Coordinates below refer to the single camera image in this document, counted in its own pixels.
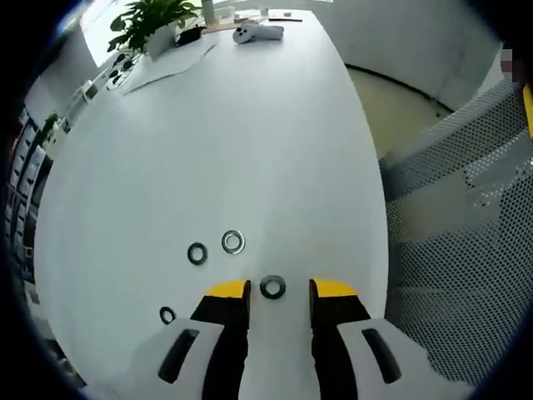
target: black slot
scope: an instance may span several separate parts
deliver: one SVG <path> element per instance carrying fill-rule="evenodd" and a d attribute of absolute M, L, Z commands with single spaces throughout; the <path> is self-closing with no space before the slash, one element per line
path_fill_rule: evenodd
<path fill-rule="evenodd" d="M 380 333 L 375 329 L 366 329 L 362 333 L 374 353 L 383 381 L 393 383 L 400 379 L 400 367 Z"/>
<path fill-rule="evenodd" d="M 159 368 L 158 377 L 168 383 L 174 383 L 177 380 L 177 376 L 180 374 L 182 365 L 185 362 L 185 357 L 191 350 L 198 333 L 194 329 L 186 329 L 180 334 L 165 357 L 161 368 Z"/>

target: paper sheet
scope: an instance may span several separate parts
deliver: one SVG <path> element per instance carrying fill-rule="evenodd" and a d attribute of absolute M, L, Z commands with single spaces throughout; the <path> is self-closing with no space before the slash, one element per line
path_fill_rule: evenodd
<path fill-rule="evenodd" d="M 206 35 L 183 47 L 168 50 L 156 61 L 152 61 L 148 55 L 142 56 L 122 85 L 124 95 L 160 79 L 188 71 L 216 45 L 217 37 Z"/>

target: perforated metal sheet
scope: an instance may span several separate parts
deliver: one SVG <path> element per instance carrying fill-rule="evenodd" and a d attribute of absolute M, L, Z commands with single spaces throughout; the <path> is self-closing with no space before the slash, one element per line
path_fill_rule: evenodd
<path fill-rule="evenodd" d="M 479 384 L 533 294 L 533 145 L 520 90 L 502 82 L 381 169 L 386 318 L 437 372 Z"/>

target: white pot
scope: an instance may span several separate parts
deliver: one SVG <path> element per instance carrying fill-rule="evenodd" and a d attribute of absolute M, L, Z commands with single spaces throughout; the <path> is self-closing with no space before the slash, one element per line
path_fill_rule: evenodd
<path fill-rule="evenodd" d="M 155 61 L 169 48 L 176 46 L 176 24 L 170 23 L 158 28 L 147 40 L 145 49 L 150 58 Z"/>

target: floor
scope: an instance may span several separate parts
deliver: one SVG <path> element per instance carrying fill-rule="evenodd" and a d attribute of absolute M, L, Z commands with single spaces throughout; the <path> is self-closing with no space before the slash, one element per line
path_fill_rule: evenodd
<path fill-rule="evenodd" d="M 361 99 L 379 158 L 400 142 L 416 140 L 423 128 L 450 114 L 437 103 L 394 82 L 351 68 L 348 73 Z"/>

